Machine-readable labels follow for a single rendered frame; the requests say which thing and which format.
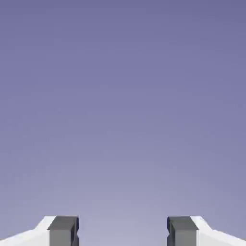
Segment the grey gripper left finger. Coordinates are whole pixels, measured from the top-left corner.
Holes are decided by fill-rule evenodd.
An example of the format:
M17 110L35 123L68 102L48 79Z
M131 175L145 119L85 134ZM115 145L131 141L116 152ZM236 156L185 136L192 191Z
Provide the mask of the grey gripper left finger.
M79 246L79 217L45 216L31 230L0 240L0 246Z

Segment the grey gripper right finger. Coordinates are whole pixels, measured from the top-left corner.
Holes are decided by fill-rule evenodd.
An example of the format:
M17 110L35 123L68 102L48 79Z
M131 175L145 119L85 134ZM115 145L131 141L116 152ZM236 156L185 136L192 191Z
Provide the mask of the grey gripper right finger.
M246 246L246 240L212 229L201 216L169 216L167 246Z

